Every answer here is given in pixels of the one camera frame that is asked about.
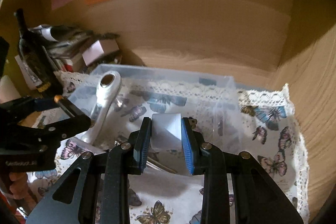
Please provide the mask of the person's hand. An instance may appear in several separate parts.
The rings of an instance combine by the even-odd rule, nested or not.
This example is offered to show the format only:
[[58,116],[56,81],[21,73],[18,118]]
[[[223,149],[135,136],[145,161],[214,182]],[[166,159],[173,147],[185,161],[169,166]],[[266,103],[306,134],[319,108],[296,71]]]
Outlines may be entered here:
[[18,205],[18,200],[23,200],[24,205],[29,210],[33,210],[36,206],[36,202],[30,195],[30,187],[28,184],[28,176],[26,172],[9,174],[9,178],[12,182],[10,185],[10,192],[13,194],[13,200],[15,200],[15,205]]

